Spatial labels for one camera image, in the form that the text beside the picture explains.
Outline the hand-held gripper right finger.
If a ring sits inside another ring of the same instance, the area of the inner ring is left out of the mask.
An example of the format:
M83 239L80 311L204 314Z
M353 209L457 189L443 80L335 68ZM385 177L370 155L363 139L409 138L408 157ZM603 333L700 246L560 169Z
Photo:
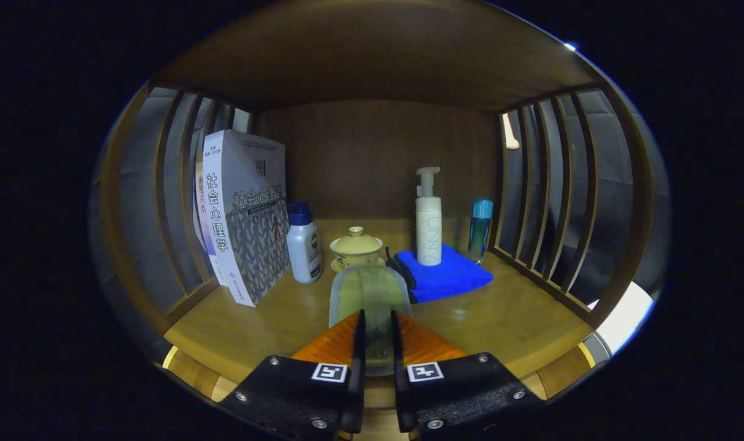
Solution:
M498 434L541 410L544 401L489 352L407 361L419 340L433 335L403 312L391 312L395 410L399 430L410 440L468 440Z

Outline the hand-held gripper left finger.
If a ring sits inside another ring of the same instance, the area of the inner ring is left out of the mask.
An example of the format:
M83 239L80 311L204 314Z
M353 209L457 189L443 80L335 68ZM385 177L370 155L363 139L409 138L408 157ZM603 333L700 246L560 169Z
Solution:
M350 440L363 429L365 376L358 310L298 355L266 357L219 405L272 439Z

